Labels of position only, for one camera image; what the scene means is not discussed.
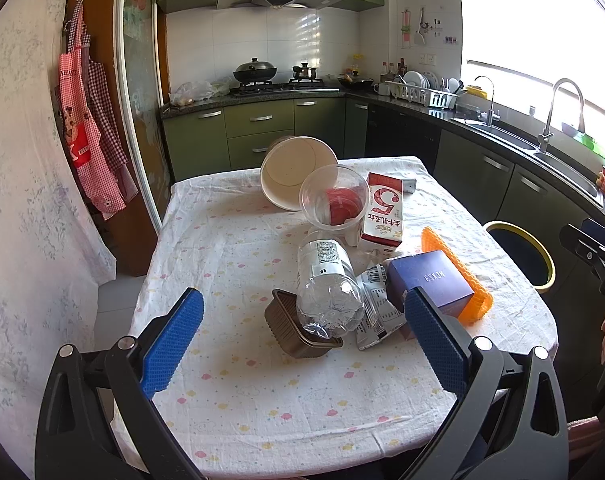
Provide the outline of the clear plastic bottle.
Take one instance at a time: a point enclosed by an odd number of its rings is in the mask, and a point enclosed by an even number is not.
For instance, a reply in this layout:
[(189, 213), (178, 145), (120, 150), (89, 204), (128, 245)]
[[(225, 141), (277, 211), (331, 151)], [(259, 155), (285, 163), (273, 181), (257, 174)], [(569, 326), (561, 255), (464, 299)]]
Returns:
[(296, 309), (302, 327), (324, 339), (353, 332), (365, 310), (353, 266), (338, 238), (311, 231), (297, 252)]

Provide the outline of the white paper bowl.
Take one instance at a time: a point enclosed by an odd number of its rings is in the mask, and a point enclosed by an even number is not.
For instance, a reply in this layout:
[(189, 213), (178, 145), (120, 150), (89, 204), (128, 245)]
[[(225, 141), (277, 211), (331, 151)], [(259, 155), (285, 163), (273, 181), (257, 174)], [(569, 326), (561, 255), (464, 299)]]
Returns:
[(337, 164), (334, 151), (312, 136), (286, 136), (275, 142), (260, 167), (263, 195), (278, 208), (297, 211), (299, 191), (313, 171)]

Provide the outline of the yellow rimmed trash bin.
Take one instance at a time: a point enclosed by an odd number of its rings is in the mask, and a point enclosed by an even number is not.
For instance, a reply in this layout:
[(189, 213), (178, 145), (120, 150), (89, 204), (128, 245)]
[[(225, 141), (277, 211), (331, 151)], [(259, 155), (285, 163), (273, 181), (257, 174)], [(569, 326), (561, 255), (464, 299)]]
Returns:
[(555, 263), (534, 235), (514, 223), (495, 220), (485, 231), (500, 245), (540, 295), (549, 292), (557, 278)]

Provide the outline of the steel kitchen sink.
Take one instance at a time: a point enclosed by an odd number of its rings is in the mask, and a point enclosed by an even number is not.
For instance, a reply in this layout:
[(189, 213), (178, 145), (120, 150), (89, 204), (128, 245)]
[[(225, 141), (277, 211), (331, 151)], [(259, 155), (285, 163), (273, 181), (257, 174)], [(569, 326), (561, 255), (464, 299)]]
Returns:
[(467, 118), (455, 118), (455, 122), (459, 122), (462, 125), (466, 125), (477, 131), (491, 134), (502, 141), (508, 142), (515, 148), (527, 152), (529, 155), (536, 157), (539, 162), (543, 162), (557, 174), (562, 176), (565, 180), (568, 180), (576, 188), (579, 188), (581, 192), (588, 195), (599, 206), (604, 204), (603, 195), (597, 190), (594, 183), (589, 181), (583, 174), (574, 169), (572, 166), (565, 164), (563, 160), (558, 159), (554, 155), (548, 152), (542, 152), (534, 146), (531, 142), (528, 142), (510, 131), (504, 130), (495, 126), (488, 126), (479, 120), (467, 119)]

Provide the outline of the white barcode wrapper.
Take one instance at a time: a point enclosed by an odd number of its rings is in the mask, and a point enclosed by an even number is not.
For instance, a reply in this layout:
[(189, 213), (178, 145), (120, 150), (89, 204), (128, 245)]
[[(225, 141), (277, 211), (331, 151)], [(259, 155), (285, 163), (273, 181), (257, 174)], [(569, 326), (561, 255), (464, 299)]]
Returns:
[(356, 344), (360, 351), (377, 346), (407, 322), (403, 312), (389, 301), (386, 282), (386, 270), (381, 264), (370, 266), (357, 277), (365, 310), (356, 330)]

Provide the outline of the purple box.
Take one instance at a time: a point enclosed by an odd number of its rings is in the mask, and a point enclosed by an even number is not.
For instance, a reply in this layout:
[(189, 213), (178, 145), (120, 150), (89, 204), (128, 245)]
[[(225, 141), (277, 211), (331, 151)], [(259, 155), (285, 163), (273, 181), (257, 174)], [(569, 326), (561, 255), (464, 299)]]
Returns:
[(473, 297), (471, 286), (442, 250), (391, 259), (386, 272), (387, 297), (401, 312), (403, 297), (415, 287), (422, 287), (436, 307), (452, 316)]

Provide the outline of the white patterned tablecloth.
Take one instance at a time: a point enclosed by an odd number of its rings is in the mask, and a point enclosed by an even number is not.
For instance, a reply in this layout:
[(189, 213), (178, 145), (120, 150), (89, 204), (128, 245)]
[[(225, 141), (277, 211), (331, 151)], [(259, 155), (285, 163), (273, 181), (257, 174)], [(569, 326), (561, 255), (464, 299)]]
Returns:
[(539, 292), (420, 159), (322, 167), (294, 211), (266, 183), (252, 169), (173, 187), (131, 326), (202, 300), (150, 396), (204, 476), (293, 478), (426, 443), (465, 387), (435, 367), (416, 292), (468, 341), (557, 352)]

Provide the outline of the tall chrome faucet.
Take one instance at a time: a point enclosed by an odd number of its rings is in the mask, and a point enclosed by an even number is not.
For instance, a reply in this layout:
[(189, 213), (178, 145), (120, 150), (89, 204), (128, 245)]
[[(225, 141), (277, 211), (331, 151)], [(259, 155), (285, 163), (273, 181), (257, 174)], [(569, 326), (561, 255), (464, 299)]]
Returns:
[(578, 118), (577, 126), (575, 130), (578, 134), (586, 132), (586, 119), (585, 119), (585, 97), (583, 96), (583, 90), (579, 88), (579, 85), (575, 83), (571, 78), (562, 77), (558, 79), (552, 86), (551, 102), (543, 124), (541, 133), (537, 136), (538, 151), (540, 153), (546, 153), (548, 151), (550, 142), (554, 136), (553, 128), (555, 124), (560, 124), (560, 112), (566, 112), (567, 105), (558, 106), (557, 100), (559, 99), (560, 92), (565, 87), (571, 87), (574, 90), (575, 100), (578, 106)]

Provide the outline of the green lower cabinets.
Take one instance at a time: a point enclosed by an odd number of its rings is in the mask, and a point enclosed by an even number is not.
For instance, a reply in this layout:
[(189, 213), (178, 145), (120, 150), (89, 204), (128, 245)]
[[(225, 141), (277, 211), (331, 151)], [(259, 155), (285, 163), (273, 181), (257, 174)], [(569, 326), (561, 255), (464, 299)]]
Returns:
[(415, 156), (481, 223), (511, 222), (537, 237), (557, 267), (545, 296), (558, 308), (580, 298), (587, 269), (561, 247), (565, 224), (591, 218), (599, 206), (533, 155), (459, 122), (450, 112), (339, 90), (228, 96), (183, 108), (161, 107), (173, 177), (255, 168), (282, 136), (313, 136), (340, 159)]

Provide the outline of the brown plastic tray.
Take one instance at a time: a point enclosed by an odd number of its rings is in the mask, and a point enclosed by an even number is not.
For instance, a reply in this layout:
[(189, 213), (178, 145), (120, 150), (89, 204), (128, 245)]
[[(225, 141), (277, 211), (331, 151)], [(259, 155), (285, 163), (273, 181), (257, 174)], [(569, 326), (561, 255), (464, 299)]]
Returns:
[(296, 299), (293, 292), (273, 289), (272, 300), (264, 310), (264, 318), (281, 349), (291, 358), (311, 359), (342, 348), (341, 338), (324, 339), (304, 329), (298, 318)]

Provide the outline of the red white milk carton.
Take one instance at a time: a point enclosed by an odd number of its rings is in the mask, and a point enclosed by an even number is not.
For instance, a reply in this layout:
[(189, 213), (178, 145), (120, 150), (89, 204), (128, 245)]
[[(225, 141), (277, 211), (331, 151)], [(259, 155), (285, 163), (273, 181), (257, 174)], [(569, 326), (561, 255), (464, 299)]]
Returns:
[(391, 255), (403, 242), (403, 180), (370, 172), (370, 198), (360, 226), (357, 248)]

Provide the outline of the clear plastic cup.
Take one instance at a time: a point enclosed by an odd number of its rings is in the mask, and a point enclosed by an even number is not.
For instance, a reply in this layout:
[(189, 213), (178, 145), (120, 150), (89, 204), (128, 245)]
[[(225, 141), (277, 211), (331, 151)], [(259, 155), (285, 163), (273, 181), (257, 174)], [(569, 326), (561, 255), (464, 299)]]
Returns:
[(306, 219), (319, 230), (345, 234), (357, 230), (370, 199), (370, 188), (357, 171), (324, 166), (302, 182), (299, 203)]

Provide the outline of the white dish rack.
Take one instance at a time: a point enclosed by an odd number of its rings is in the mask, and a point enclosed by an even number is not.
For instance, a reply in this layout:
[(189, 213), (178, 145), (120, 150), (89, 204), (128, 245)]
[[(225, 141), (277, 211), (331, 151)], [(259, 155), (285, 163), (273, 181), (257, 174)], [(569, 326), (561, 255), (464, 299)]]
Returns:
[(463, 81), (457, 78), (438, 79), (434, 74), (409, 70), (386, 82), (391, 97), (436, 110), (453, 110), (463, 92)]

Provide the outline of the red patterned apron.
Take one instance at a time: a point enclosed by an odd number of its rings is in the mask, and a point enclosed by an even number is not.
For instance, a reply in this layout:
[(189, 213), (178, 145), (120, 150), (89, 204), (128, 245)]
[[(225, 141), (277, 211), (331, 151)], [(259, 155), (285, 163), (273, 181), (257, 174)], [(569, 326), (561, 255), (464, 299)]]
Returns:
[(92, 60), (91, 35), (77, 0), (58, 59), (64, 139), (82, 191), (108, 220), (124, 210), (138, 188), (118, 133), (104, 65)]

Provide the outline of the plastic bag on counter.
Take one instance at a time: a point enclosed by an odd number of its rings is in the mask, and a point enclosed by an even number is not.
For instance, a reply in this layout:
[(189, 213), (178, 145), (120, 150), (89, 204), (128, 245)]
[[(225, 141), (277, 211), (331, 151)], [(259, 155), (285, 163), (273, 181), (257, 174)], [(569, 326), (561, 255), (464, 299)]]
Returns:
[(188, 81), (170, 93), (170, 104), (174, 107), (186, 107), (193, 103), (226, 96), (230, 84), (226, 80)]

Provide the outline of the black wok with lid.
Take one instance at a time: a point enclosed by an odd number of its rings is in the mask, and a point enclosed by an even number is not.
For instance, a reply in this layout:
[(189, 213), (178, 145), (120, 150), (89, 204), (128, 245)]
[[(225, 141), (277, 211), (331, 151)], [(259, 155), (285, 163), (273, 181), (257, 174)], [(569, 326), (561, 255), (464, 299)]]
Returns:
[(252, 58), (252, 61), (237, 66), (233, 76), (240, 84), (265, 84), (273, 79), (277, 71), (270, 62)]

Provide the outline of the glass sliding door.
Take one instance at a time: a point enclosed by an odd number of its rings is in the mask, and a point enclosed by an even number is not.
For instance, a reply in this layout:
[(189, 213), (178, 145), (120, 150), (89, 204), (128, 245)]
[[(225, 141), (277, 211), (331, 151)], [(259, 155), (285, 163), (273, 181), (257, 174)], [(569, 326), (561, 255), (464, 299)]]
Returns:
[(161, 230), (170, 200), (170, 171), (162, 143), (156, 0), (114, 0), (114, 62), (124, 138), (150, 223)]

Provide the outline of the small metal pot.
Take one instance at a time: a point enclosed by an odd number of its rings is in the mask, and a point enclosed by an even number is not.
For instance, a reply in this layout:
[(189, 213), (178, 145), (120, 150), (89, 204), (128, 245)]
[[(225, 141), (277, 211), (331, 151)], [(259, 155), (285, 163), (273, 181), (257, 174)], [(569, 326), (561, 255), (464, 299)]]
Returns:
[(302, 62), (293, 66), (293, 81), (315, 81), (317, 79), (316, 67), (311, 67), (308, 62)]

